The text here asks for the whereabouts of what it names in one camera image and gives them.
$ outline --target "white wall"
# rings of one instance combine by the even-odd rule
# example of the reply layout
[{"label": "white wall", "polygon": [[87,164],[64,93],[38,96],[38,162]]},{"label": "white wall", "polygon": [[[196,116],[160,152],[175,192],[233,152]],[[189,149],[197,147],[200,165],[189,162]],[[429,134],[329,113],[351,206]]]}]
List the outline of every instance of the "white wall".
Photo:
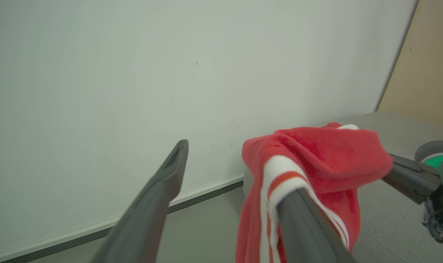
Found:
[{"label": "white wall", "polygon": [[119,217],[173,145],[181,194],[242,143],[374,110],[414,0],[0,0],[0,253]]}]

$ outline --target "floor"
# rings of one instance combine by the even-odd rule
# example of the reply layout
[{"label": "floor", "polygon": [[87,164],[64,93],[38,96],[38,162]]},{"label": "floor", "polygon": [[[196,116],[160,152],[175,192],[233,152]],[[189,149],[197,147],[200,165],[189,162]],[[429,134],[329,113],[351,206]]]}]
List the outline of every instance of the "floor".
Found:
[{"label": "floor", "polygon": [[[243,188],[236,188],[170,213],[166,217],[156,262],[234,262],[238,222],[244,200]],[[33,263],[88,263],[104,239],[37,259]]]}]

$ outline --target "white baseboard trim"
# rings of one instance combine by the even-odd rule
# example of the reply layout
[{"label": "white baseboard trim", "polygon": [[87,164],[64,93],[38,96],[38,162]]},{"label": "white baseboard trim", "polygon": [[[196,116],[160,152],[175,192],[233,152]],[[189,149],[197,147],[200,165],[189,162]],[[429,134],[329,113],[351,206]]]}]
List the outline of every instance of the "white baseboard trim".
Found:
[{"label": "white baseboard trim", "polygon": [[[205,194],[210,193],[212,191],[221,189],[223,187],[232,185],[234,183],[238,183],[240,181],[243,181],[243,175],[240,175],[236,178],[233,178],[233,179],[230,179],[227,181],[217,183],[217,184],[212,185],[210,187],[200,188],[198,190],[195,190],[192,193],[188,193],[188,194],[176,197],[173,201],[171,201],[170,206],[177,205],[178,203],[183,203],[183,202],[188,201],[190,199],[197,198],[199,196],[205,195]],[[89,226],[87,228],[82,228],[80,230],[76,230],[76,231],[73,231],[73,232],[70,232],[67,234],[63,234],[60,236],[49,238],[44,241],[33,243],[31,245],[23,246],[21,248],[16,248],[16,249],[4,252],[4,253],[0,253],[0,262],[6,261],[6,260],[9,260],[12,258],[17,258],[19,256],[24,256],[29,253],[33,253],[33,252],[36,252],[36,251],[39,251],[39,250],[42,250],[45,248],[56,246],[56,245],[64,243],[64,242],[68,242],[68,241],[71,241],[71,240],[74,240],[77,238],[81,238],[83,236],[86,236],[86,235],[89,235],[92,233],[96,233],[98,231],[101,231],[101,230],[104,230],[107,228],[111,228],[116,225],[116,223],[119,221],[119,219],[120,219],[120,217],[113,218],[113,219],[108,220],[106,222],[99,223],[99,224],[96,224],[93,226]]]}]

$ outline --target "beige panel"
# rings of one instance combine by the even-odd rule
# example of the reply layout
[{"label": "beige panel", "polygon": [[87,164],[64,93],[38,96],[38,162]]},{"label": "beige panel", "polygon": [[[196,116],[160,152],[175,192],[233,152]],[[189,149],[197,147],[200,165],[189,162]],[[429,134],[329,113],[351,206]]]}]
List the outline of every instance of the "beige panel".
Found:
[{"label": "beige panel", "polygon": [[420,0],[379,111],[443,128],[443,0]]}]

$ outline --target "red garment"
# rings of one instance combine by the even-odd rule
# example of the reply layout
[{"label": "red garment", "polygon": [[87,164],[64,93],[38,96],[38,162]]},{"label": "red garment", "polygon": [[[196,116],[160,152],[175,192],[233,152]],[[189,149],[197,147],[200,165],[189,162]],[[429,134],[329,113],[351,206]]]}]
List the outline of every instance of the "red garment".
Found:
[{"label": "red garment", "polygon": [[285,262],[276,207],[298,188],[308,190],[351,252],[360,231],[356,189],[392,168],[376,132],[338,123],[253,138],[243,160],[254,183],[241,212],[236,263]]}]

